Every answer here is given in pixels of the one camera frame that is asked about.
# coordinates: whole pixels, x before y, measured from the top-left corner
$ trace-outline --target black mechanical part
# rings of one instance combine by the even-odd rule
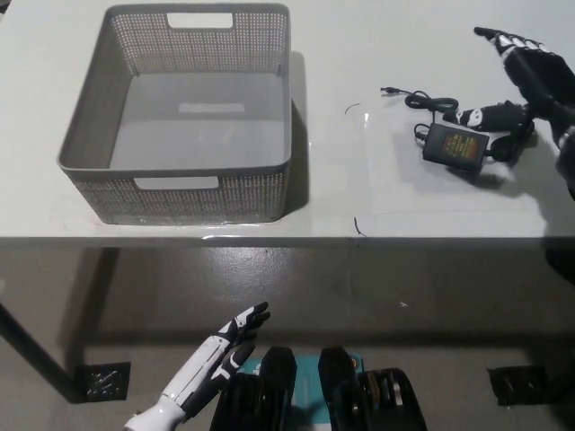
[[[330,413],[332,429],[337,431],[334,396],[341,384],[355,380],[356,370],[353,360],[343,347],[326,347],[320,354],[317,368],[320,375],[323,398]]]
[[[125,400],[128,397],[130,362],[79,365],[74,381],[85,402]]]
[[[486,106],[477,110],[449,111],[443,120],[478,132],[510,132],[527,127],[532,121],[527,107],[511,101]]]
[[[360,373],[335,394],[340,429],[427,431],[420,404],[399,368]]]
[[[283,431],[296,371],[291,349],[272,347],[261,360],[259,375],[232,377],[220,395],[210,431]]]

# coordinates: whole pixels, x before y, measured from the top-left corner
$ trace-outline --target white robotic hand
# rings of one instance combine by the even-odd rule
[[[270,317],[261,303],[208,337],[165,387],[160,400],[134,416],[124,431],[173,431],[196,416],[226,385],[254,350],[257,329]]]

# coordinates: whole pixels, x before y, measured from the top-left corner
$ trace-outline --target black device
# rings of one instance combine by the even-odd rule
[[[431,124],[428,134],[422,138],[425,142],[423,160],[469,172],[482,168],[489,144],[486,135],[438,123]]]
[[[290,348],[271,347],[260,374],[236,374],[224,388],[210,431],[283,431],[296,385]]]
[[[343,347],[324,349],[318,370],[333,431],[427,431],[415,392],[402,370],[356,374]]]

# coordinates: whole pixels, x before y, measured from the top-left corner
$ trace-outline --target power adapter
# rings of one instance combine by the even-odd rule
[[[443,97],[433,99],[426,92],[407,92],[400,88],[383,87],[382,92],[389,95],[405,95],[405,104],[415,110],[429,110],[431,125],[416,124],[413,134],[424,142],[423,160],[440,163],[462,171],[478,172],[482,168],[483,157],[493,155],[487,149],[490,138],[471,130],[452,128],[435,122],[436,112],[456,112],[459,102],[456,99]]]
[[[462,171],[477,172],[487,155],[489,137],[460,128],[431,123],[427,135],[416,131],[425,142],[423,160],[444,164]]]

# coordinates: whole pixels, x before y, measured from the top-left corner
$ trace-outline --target basket bottom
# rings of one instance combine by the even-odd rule
[[[273,74],[137,76],[128,90],[110,167],[156,171],[280,165],[289,157],[283,97],[282,78]]]

